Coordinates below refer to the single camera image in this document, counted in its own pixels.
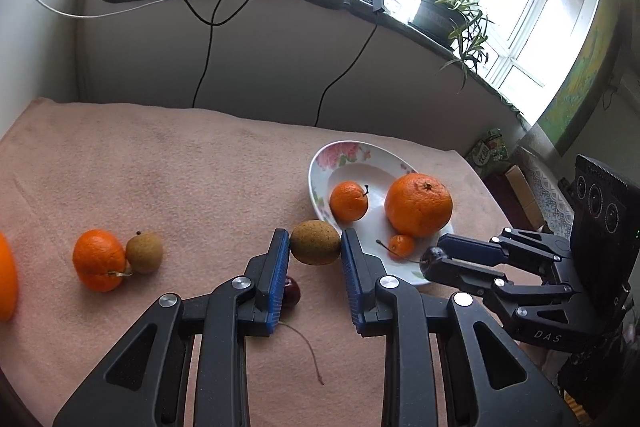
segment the plant pot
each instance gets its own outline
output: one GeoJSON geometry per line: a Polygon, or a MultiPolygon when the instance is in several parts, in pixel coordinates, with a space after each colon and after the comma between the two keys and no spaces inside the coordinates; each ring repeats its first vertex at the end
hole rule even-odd
{"type": "Polygon", "coordinates": [[[421,0],[411,26],[435,40],[438,44],[449,48],[453,42],[449,34],[454,28],[462,26],[466,18],[462,13],[451,10],[444,4],[436,4],[437,0],[421,0]]]}

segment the cardboard box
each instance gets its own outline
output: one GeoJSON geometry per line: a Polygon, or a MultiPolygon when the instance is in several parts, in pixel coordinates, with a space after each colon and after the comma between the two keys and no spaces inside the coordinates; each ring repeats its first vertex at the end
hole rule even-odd
{"type": "Polygon", "coordinates": [[[527,219],[531,222],[534,229],[537,230],[545,224],[545,218],[542,216],[540,207],[533,197],[533,192],[527,183],[524,174],[517,165],[511,167],[504,176],[509,181],[513,192],[515,192],[527,219]]]}

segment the white wall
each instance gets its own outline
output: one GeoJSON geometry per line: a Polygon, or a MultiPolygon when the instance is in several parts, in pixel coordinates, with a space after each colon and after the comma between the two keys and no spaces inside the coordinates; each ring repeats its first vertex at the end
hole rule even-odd
{"type": "MultiPolygon", "coordinates": [[[[216,0],[193,0],[210,14],[216,0]]],[[[222,19],[243,0],[225,0],[222,19]]],[[[87,0],[97,14],[132,4],[87,0]]],[[[190,107],[202,74],[208,28],[181,0],[83,22],[92,102],[190,107]]],[[[303,0],[251,0],[216,28],[197,107],[257,120],[313,125],[324,87],[351,63],[372,25],[303,0]]],[[[328,92],[321,126],[400,137],[466,153],[499,127],[513,147],[524,131],[493,94],[444,60],[379,28],[359,62],[328,92]]]]}
{"type": "MultiPolygon", "coordinates": [[[[605,95],[605,103],[608,102],[609,93],[605,95]]],[[[615,94],[606,111],[599,103],[581,133],[562,156],[556,172],[573,180],[575,157],[578,154],[600,160],[640,185],[640,116],[615,94]]]]}
{"type": "MultiPolygon", "coordinates": [[[[74,10],[76,0],[46,0],[74,10]]],[[[0,0],[0,136],[35,97],[78,98],[75,23],[34,0],[0,0]]]]}

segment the metal screw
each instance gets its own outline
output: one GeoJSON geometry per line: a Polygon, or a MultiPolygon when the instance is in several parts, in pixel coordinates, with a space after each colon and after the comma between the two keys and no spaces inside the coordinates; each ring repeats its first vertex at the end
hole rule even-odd
{"type": "Polygon", "coordinates": [[[231,281],[231,286],[236,290],[244,290],[251,286],[251,279],[249,279],[249,277],[236,277],[231,281]]]}
{"type": "Polygon", "coordinates": [[[161,298],[158,299],[158,304],[162,306],[162,308],[170,308],[171,306],[175,306],[178,302],[178,296],[173,293],[165,293],[161,298]]]}
{"type": "Polygon", "coordinates": [[[474,301],[474,298],[468,293],[458,292],[455,295],[453,295],[453,302],[455,302],[458,306],[464,306],[464,307],[471,306],[473,301],[474,301]]]}
{"type": "Polygon", "coordinates": [[[385,288],[398,288],[400,281],[391,275],[385,275],[380,278],[380,285],[385,288]]]}

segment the white cable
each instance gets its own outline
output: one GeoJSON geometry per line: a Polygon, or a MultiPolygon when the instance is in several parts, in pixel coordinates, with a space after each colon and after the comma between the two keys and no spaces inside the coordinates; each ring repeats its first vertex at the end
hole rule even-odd
{"type": "Polygon", "coordinates": [[[148,2],[146,4],[141,4],[140,6],[127,8],[126,10],[121,10],[119,12],[103,13],[100,15],[73,15],[71,13],[64,13],[59,10],[56,10],[55,8],[52,8],[51,6],[46,4],[43,0],[35,0],[35,1],[43,8],[46,8],[47,10],[52,11],[53,13],[57,13],[58,15],[62,15],[63,17],[68,17],[70,19],[101,19],[103,17],[110,17],[111,15],[120,15],[121,13],[133,12],[133,10],[139,10],[140,8],[151,6],[152,4],[158,4],[159,2],[171,1],[171,0],[155,0],[155,1],[148,2]]]}

